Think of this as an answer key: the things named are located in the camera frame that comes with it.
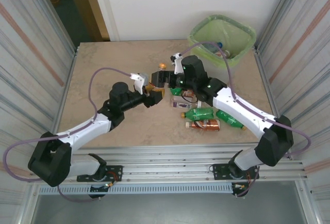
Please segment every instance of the doorway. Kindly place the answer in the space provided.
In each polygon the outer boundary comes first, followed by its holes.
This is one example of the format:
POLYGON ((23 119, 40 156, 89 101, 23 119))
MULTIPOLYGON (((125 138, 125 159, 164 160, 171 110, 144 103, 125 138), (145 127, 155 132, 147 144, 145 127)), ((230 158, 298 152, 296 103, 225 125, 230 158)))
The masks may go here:
POLYGON ((73 44, 108 41, 99 26, 103 18, 97 0, 49 0, 67 30, 73 44))

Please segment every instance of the metal panel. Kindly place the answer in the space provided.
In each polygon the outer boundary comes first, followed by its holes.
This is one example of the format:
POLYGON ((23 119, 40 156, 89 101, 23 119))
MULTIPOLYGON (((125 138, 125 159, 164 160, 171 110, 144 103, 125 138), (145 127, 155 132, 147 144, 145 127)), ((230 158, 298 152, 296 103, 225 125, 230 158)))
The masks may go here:
MULTIPOLYGON (((258 44, 260 61, 270 98, 277 113, 285 115, 312 139, 298 156, 305 165, 322 218, 330 213, 330 0, 283 0, 258 44)), ((306 146, 293 134, 292 150, 306 146)))
POLYGON ((271 20, 267 24, 266 29, 263 31, 261 38, 257 39, 256 46, 258 52, 262 52, 265 49, 277 25, 290 9, 292 2, 293 0, 280 0, 271 20))
MULTIPOLYGON (((87 196, 70 196, 88 199, 87 196)), ((106 195, 100 201, 72 203, 39 196, 33 224, 304 224, 294 182, 257 182, 245 199, 231 194, 106 195)))
MULTIPOLYGON (((49 0, 0 0, 0 54, 2 156, 13 143, 52 128, 75 52, 49 0)), ((26 165, 34 146, 11 150, 8 164, 14 173, 29 177, 26 165)), ((31 220, 31 212, 30 218, 23 215, 33 202, 27 200, 29 189, 24 192, 26 183, 0 174, 0 222, 31 220)))

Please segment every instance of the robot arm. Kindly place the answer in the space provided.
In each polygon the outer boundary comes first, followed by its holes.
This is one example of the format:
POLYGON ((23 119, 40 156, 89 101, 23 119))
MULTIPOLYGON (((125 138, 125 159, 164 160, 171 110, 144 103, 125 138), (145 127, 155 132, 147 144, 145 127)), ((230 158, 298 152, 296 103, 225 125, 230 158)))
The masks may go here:
POLYGON ((242 107, 235 101, 231 89, 225 83, 207 76, 202 61, 194 55, 182 58, 180 54, 175 54, 171 60, 175 64, 175 70, 154 73, 152 75, 153 85, 164 87, 164 84, 168 83, 172 88, 181 87, 193 90, 198 100, 227 112, 250 129, 259 140, 255 148, 240 151, 229 161, 229 169, 235 177, 238 178, 244 171, 256 165, 275 166, 292 147, 291 131, 266 122, 266 119, 270 119, 291 126, 288 118, 285 116, 276 118, 264 113, 241 97, 235 96, 236 100, 264 118, 262 119, 242 107))
MULTIPOLYGON (((59 185, 67 177, 77 175, 92 175, 96 181, 101 180, 106 173, 106 162, 102 158, 89 154, 84 159, 75 159, 73 153, 97 136, 115 129, 124 120, 125 111, 142 103, 149 108, 159 103, 163 97, 161 91, 147 90, 147 76, 131 74, 130 78, 135 80, 135 91, 129 91, 124 82, 115 83, 109 93, 109 99, 104 102, 95 117, 56 134, 59 137, 67 134, 67 137, 39 142, 28 168, 52 187, 59 185)), ((54 135, 47 132, 41 137, 54 135)))

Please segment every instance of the green plastic bottle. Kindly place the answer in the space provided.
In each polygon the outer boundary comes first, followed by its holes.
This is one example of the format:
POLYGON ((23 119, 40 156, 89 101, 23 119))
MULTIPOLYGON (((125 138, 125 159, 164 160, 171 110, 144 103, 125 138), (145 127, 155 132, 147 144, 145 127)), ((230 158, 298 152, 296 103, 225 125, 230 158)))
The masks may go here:
POLYGON ((171 91, 172 95, 180 96, 182 89, 181 88, 170 88, 170 91, 171 91))
POLYGON ((191 109, 188 112, 181 113, 182 118, 188 118, 191 121, 213 119, 213 109, 212 108, 197 108, 191 109))
POLYGON ((246 127, 242 123, 240 123, 234 117, 232 117, 231 115, 227 114, 226 112, 224 112, 222 110, 217 111, 216 116, 219 119, 224 120, 226 123, 228 123, 232 127, 239 127, 242 130, 246 130, 246 127))

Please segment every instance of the corrugated metal wall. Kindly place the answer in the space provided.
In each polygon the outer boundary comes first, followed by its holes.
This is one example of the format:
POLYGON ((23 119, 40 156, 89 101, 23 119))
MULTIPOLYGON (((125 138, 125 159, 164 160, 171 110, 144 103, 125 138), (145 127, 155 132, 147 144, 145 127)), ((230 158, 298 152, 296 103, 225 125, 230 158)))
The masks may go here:
MULTIPOLYGON (((14 142, 54 127, 74 48, 47 0, 0 0, 0 155, 14 142)), ((12 170, 29 176, 33 145, 9 153, 12 170)), ((0 163, 0 223, 14 223, 25 184, 0 163)))
MULTIPOLYGON (((330 0, 285 0, 258 46, 279 114, 312 138, 300 155, 330 222, 330 0)), ((293 151, 306 145, 294 135, 293 151)))

